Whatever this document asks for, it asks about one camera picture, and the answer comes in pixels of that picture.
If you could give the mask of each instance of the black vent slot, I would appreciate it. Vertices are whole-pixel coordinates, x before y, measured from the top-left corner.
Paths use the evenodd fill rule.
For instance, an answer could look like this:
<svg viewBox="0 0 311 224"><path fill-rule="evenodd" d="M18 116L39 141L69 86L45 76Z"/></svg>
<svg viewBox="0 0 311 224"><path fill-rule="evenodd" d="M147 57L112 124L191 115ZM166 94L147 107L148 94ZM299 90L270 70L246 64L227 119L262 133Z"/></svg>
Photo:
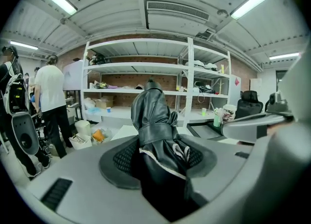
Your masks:
<svg viewBox="0 0 311 224"><path fill-rule="evenodd" d="M72 181L59 178L43 196L41 202L51 210L55 211L71 184Z"/></svg>

